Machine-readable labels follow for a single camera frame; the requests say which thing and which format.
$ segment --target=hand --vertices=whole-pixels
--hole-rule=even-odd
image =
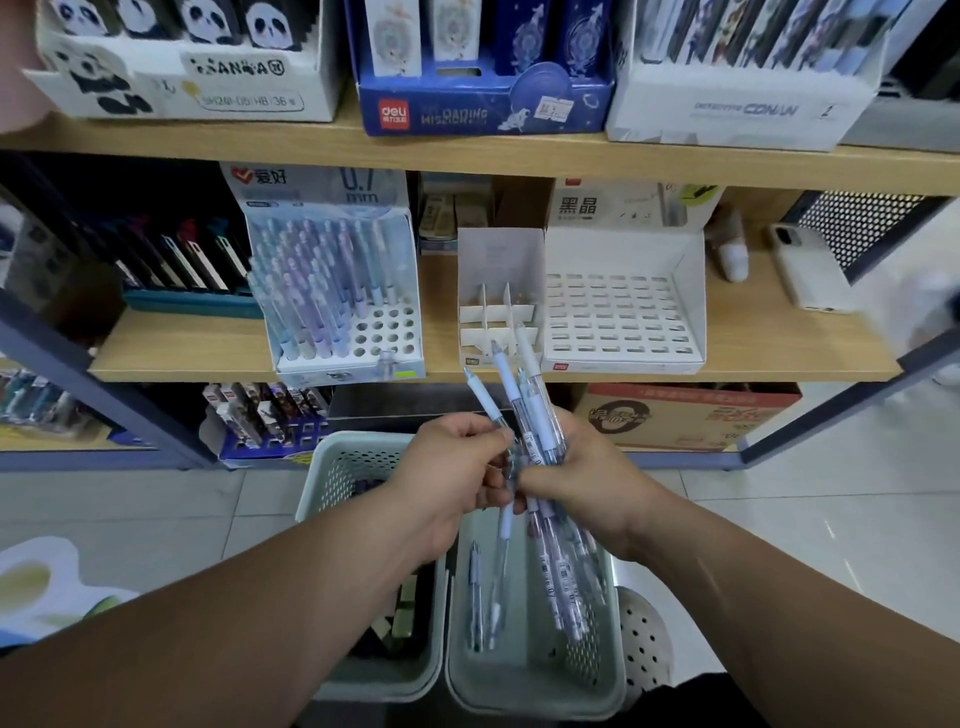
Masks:
[[[453,545],[465,513],[510,502],[500,467],[513,440],[510,429],[468,412],[431,420],[417,431],[389,483],[425,519],[426,559]]]
[[[640,561],[652,501],[673,494],[639,470],[586,420],[560,407],[556,411],[566,439],[564,463],[525,468],[520,473],[515,512],[526,508],[523,494],[553,498],[611,554]]]

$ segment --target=blue packaging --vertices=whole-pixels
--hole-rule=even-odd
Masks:
[[[523,73],[543,58],[550,0],[498,0],[493,68],[500,76]]]
[[[564,0],[557,62],[571,76],[593,75],[603,48],[611,4],[612,0]]]
[[[542,4],[545,14],[547,3]],[[500,75],[493,48],[484,44],[476,61],[436,63],[429,43],[423,47],[421,76],[374,76],[364,4],[345,0],[345,7],[353,78],[370,136],[603,130],[614,84],[609,30],[594,75],[585,78],[571,77],[553,61]]]

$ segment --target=store shelf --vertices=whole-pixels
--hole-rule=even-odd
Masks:
[[[420,261],[423,345],[430,381],[460,382],[456,258]],[[885,381],[900,373],[860,316],[810,313],[786,297],[773,258],[754,250],[750,277],[708,272],[707,364],[694,376],[550,373],[548,381]],[[269,381],[262,322],[127,310],[89,370],[104,381]],[[480,372],[495,380],[493,371]]]
[[[371,138],[347,88],[332,124],[82,121],[52,114],[0,148],[280,164],[602,177],[791,189],[960,195],[960,156],[871,147],[829,154],[615,144],[601,133]]]

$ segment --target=white tile floor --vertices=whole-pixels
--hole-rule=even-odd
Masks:
[[[960,395],[927,382],[741,473],[657,472],[675,492],[810,566],[960,639]],[[145,591],[293,523],[305,470],[0,474],[0,548],[64,536],[88,584]],[[663,615],[675,681],[720,669],[646,569],[618,581]]]

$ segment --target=bundle of pens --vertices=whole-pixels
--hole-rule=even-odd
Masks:
[[[492,345],[493,363],[503,380],[520,428],[521,437],[508,450],[508,463],[504,469],[512,493],[516,491],[516,479],[524,465],[560,465],[566,454],[564,433],[550,403],[540,375],[540,364],[534,356],[523,324],[516,327],[514,334],[525,368],[525,371],[524,368],[518,369],[516,377],[503,350],[496,342]],[[480,400],[488,417],[495,425],[506,427],[503,415],[480,379],[467,369],[464,369],[464,373],[470,389]],[[527,533],[537,549],[554,624],[566,633],[572,643],[577,643],[589,632],[588,607],[581,586],[585,587],[590,603],[597,607],[606,604],[604,573],[596,543],[555,501],[528,497],[526,518]],[[500,509],[493,583],[485,625],[479,621],[483,612],[479,586],[479,549],[471,553],[469,581],[473,589],[473,604],[469,633],[471,649],[474,651],[482,651],[484,647],[493,649],[506,622],[507,554],[512,522],[511,503]]]
[[[248,282],[287,359],[350,356],[352,317],[397,303],[379,220],[269,218],[253,227]]]

